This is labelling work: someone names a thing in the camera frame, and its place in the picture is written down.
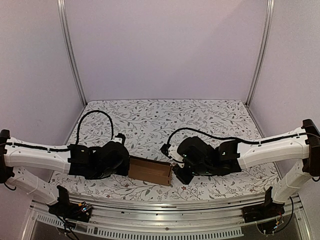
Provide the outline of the brown cardboard box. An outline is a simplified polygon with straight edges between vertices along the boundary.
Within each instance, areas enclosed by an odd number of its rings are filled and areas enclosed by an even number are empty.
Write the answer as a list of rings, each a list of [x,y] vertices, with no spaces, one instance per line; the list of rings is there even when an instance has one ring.
[[[129,163],[129,178],[162,186],[170,186],[172,165],[169,162],[130,156]]]

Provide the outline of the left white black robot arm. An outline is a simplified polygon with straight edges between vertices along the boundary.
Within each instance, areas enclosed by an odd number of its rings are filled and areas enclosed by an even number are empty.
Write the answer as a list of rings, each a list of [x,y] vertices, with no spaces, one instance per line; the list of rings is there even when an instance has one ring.
[[[87,147],[80,144],[37,145],[10,136],[10,131],[0,132],[0,182],[25,191],[34,199],[54,206],[63,216],[74,213],[68,191],[49,183],[27,171],[27,167],[57,171],[86,180],[102,180],[115,174],[127,176],[130,155],[124,146],[124,135],[102,147]]]

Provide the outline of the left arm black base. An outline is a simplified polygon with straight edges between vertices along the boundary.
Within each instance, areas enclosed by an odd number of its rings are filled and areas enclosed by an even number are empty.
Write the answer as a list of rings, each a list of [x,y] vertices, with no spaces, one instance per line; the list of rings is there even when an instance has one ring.
[[[80,203],[57,202],[48,206],[48,212],[61,219],[69,219],[88,223],[92,215],[93,206],[85,201]]]

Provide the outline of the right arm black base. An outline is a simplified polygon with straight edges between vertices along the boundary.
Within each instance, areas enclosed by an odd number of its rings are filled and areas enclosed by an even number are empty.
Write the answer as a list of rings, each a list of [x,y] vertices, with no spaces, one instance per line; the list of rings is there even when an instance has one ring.
[[[245,223],[256,222],[268,218],[277,217],[285,213],[284,203],[264,202],[260,204],[245,206],[241,209]]]

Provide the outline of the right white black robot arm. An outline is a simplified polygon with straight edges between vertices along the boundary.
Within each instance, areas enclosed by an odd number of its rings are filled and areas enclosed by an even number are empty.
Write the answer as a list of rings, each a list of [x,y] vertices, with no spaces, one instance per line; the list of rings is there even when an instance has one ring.
[[[261,164],[296,160],[259,206],[262,218],[269,218],[278,205],[320,175],[320,132],[310,119],[303,120],[301,127],[272,137],[253,141],[221,137],[220,141],[214,148],[198,136],[187,137],[178,146],[168,145],[164,154],[178,164],[173,171],[183,184],[189,184],[194,176],[226,176]]]

